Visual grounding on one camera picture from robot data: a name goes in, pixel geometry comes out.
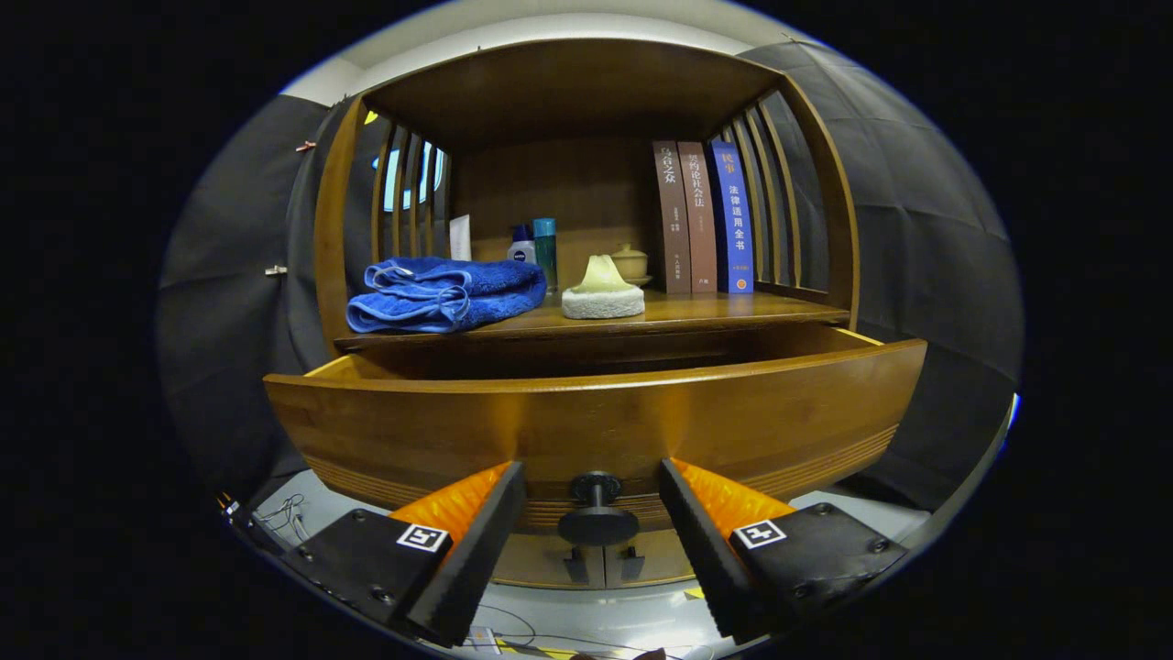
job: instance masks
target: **brown book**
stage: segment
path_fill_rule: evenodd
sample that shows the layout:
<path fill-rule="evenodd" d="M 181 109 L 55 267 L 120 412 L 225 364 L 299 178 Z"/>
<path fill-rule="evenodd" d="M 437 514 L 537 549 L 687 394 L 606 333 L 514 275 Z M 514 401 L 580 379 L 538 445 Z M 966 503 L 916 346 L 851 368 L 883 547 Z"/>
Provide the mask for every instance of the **brown book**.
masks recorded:
<path fill-rule="evenodd" d="M 669 293 L 692 291 L 692 256 L 689 253 L 689 209 L 684 204 L 684 175 L 676 142 L 652 142 L 656 182 L 664 219 L 664 286 Z"/>
<path fill-rule="evenodd" d="M 700 142 L 677 142 L 689 209 L 689 252 L 692 254 L 692 292 L 717 291 L 717 233 L 713 229 L 712 188 L 705 148 Z"/>

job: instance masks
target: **blue towel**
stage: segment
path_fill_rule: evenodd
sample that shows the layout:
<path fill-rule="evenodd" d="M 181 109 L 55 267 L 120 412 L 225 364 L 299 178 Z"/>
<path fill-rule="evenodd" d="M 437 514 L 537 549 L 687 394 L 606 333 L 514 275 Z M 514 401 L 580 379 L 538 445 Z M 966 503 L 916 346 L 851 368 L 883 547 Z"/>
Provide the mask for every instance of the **blue towel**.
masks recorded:
<path fill-rule="evenodd" d="M 346 305 L 355 333 L 456 333 L 529 311 L 545 297 L 542 268 L 520 260 L 398 257 L 367 266 L 364 280 L 374 292 Z"/>

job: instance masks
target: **book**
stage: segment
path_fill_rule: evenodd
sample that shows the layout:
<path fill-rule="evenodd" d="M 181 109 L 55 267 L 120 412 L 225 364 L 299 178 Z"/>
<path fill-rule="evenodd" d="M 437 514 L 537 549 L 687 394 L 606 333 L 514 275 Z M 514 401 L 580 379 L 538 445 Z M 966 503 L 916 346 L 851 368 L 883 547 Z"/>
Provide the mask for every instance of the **book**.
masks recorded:
<path fill-rule="evenodd" d="M 713 229 L 712 188 L 705 148 L 700 142 L 677 142 L 684 198 L 689 209 L 689 256 L 692 257 L 692 292 L 717 291 L 717 233 Z"/>
<path fill-rule="evenodd" d="M 676 142 L 652 142 L 656 182 L 664 222 L 664 286 L 669 293 L 692 291 L 692 256 L 689 253 L 689 209 L 684 205 L 684 176 Z"/>
<path fill-rule="evenodd" d="M 713 190 L 713 225 L 717 230 L 717 290 L 753 292 L 753 231 L 746 203 L 745 176 L 737 147 L 714 140 L 708 144 Z"/>

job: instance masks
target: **wooden shelf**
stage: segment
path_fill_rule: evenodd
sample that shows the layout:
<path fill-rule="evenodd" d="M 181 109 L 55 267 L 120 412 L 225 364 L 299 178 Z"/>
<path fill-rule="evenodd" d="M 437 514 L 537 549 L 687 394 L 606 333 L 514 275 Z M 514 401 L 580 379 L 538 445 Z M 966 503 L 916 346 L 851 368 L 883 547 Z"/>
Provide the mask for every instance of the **wooden shelf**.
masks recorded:
<path fill-rule="evenodd" d="M 700 48 L 555 39 L 454 57 L 364 94 L 374 111 L 460 155 L 585 136 L 706 140 L 778 75 Z"/>
<path fill-rule="evenodd" d="M 847 309 L 796 298 L 754 292 L 753 294 L 693 293 L 667 295 L 644 291 L 645 311 L 628 318 L 576 320 L 562 315 L 558 295 L 545 304 L 500 322 L 484 325 L 468 333 L 436 334 L 366 334 L 335 340 L 341 352 L 358 352 L 395 342 L 445 342 L 474 340 L 536 340 L 568 336 L 625 336 L 664 333 L 712 332 L 712 329 L 747 328 L 781 322 L 840 322 L 849 318 Z"/>

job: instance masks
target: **cabinet door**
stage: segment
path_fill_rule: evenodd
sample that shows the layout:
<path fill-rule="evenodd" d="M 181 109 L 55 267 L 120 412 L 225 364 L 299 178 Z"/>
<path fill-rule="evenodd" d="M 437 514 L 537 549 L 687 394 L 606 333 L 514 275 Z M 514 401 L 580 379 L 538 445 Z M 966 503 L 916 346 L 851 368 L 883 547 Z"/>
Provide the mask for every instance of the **cabinet door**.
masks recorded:
<path fill-rule="evenodd" d="M 603 549 L 574 547 L 557 536 L 513 535 L 497 558 L 493 580 L 552 588 L 604 588 Z"/>
<path fill-rule="evenodd" d="M 671 583 L 693 577 L 676 530 L 636 535 L 621 545 L 604 549 L 606 588 Z"/>

